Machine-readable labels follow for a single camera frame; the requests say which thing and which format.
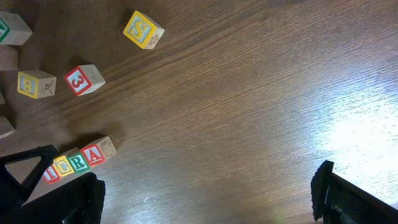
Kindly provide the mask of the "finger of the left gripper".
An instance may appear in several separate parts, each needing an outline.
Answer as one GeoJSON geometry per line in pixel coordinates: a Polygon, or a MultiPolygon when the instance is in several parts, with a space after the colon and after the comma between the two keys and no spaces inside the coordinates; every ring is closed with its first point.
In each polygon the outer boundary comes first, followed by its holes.
{"type": "Polygon", "coordinates": [[[21,207],[30,197],[45,170],[52,165],[58,151],[53,145],[41,146],[24,152],[1,157],[1,211],[21,207]],[[19,183],[6,169],[6,165],[40,157],[38,164],[19,183]]]}

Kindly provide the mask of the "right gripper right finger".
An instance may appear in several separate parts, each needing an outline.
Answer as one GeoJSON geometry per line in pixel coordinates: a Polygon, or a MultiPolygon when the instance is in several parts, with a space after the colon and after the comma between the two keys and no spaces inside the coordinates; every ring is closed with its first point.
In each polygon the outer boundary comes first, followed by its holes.
{"type": "Polygon", "coordinates": [[[334,163],[324,161],[310,187],[313,218],[324,224],[397,224],[397,210],[333,173],[334,163]]]}

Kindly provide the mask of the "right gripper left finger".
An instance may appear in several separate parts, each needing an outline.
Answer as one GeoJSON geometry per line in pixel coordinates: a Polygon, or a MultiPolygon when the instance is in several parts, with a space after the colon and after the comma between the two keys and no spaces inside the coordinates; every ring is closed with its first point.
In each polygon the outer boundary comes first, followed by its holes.
{"type": "Polygon", "coordinates": [[[105,182],[84,174],[24,205],[19,223],[101,223],[105,182]]]}

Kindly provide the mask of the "green letter R block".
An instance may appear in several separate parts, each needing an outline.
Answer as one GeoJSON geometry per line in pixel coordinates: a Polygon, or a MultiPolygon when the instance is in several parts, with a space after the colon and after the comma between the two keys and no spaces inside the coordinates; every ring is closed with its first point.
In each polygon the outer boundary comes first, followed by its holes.
{"type": "Polygon", "coordinates": [[[67,159],[72,166],[72,169],[77,174],[81,174],[91,170],[90,165],[88,164],[81,152],[72,154],[71,156],[68,156],[67,159]]]}

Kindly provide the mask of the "red letter I block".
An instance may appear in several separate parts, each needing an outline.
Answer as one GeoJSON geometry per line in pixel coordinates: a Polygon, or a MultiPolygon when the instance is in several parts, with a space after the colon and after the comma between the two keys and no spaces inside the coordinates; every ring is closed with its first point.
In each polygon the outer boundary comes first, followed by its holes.
{"type": "Polygon", "coordinates": [[[45,172],[43,173],[43,179],[47,184],[54,184],[61,181],[61,177],[59,176],[54,165],[49,166],[45,170],[45,172]]]}

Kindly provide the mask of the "yellow letter C block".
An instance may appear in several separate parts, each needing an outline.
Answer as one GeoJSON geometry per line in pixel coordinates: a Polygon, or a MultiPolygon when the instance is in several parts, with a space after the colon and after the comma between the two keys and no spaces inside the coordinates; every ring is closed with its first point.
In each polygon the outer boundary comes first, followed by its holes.
{"type": "Polygon", "coordinates": [[[78,148],[76,147],[64,152],[53,160],[55,170],[61,179],[75,172],[71,163],[68,160],[68,157],[74,155],[77,152],[78,148]]]}

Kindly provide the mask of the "red letter A block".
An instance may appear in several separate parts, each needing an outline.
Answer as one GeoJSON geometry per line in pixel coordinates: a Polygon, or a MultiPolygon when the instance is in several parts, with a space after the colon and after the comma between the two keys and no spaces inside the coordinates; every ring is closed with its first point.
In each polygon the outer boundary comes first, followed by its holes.
{"type": "Polygon", "coordinates": [[[117,149],[109,136],[97,139],[81,149],[83,157],[90,167],[107,162],[116,153],[117,149]]]}

